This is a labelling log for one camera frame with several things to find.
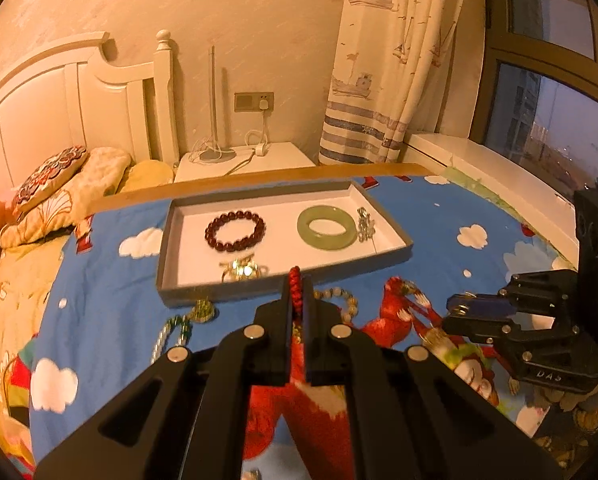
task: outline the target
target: metal bolt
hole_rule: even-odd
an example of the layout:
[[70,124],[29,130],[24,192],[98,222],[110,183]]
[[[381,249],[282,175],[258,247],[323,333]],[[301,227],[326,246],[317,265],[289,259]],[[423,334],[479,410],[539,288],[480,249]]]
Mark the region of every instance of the metal bolt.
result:
[[188,349],[184,348],[183,346],[175,346],[168,350],[168,359],[170,359],[173,363],[180,363],[181,361],[185,361],[188,357]]
[[426,350],[422,346],[411,346],[410,348],[408,348],[408,357],[413,361],[425,361],[429,355],[430,352],[428,352],[428,350]]
[[266,329],[264,329],[261,325],[248,325],[243,329],[243,335],[248,339],[259,339],[263,337],[266,333]]
[[345,339],[352,335],[352,329],[348,325],[335,325],[330,329],[330,333],[337,339]]

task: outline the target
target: white tray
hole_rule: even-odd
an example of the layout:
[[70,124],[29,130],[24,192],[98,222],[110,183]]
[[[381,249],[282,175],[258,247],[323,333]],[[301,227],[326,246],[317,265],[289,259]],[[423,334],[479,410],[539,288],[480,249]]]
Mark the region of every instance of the white tray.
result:
[[[339,251],[307,245],[299,236],[299,214],[313,205],[332,205],[346,211],[355,222],[357,209],[365,207],[374,220],[373,240],[355,241]],[[207,225],[221,213],[236,210],[257,213],[266,232],[256,246],[235,253],[219,253],[205,241]],[[235,220],[221,227],[220,241],[249,235],[254,224]],[[342,228],[329,221],[311,227],[326,234]],[[298,266],[314,283],[334,281],[395,265],[410,257],[412,240],[366,192],[354,182],[317,182],[261,189],[223,192],[177,199],[170,205],[157,271],[157,289],[166,304],[178,306],[201,298],[220,301],[281,290],[288,271]],[[263,268],[261,278],[221,283],[222,262],[254,253]]]

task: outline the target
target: bed post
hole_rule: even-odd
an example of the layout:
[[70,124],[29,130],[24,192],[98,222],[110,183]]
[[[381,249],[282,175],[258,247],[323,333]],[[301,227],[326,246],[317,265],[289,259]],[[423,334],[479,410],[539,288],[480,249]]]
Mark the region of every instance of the bed post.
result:
[[169,166],[174,166],[179,162],[180,157],[178,140],[176,138],[170,32],[168,30],[160,30],[157,33],[157,40],[159,41],[159,46],[154,53],[154,91],[161,160]]

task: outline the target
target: green bangle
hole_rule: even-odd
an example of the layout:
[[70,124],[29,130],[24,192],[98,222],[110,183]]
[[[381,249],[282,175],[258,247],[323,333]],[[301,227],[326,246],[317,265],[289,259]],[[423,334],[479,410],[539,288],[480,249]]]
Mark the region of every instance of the green bangle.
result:
[[[346,231],[338,235],[317,233],[310,228],[315,220],[331,220]],[[324,251],[338,251],[352,245],[357,237],[354,219],[342,209],[331,205],[314,205],[302,211],[297,218],[297,231],[311,247]]]

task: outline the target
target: white nightstand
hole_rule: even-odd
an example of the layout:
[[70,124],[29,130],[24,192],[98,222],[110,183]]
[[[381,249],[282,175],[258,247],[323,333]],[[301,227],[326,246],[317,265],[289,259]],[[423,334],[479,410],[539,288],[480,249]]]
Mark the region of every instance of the white nightstand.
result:
[[[269,144],[268,148],[268,152],[264,156],[253,156],[248,164],[239,168],[233,174],[314,167],[314,163],[291,142],[274,142]],[[248,160],[253,149],[253,146],[234,147],[233,150],[237,152],[236,157],[215,164],[204,164],[199,160],[191,162],[190,153],[186,153],[181,158],[181,163],[178,170],[176,170],[175,182],[223,176],[242,160]]]

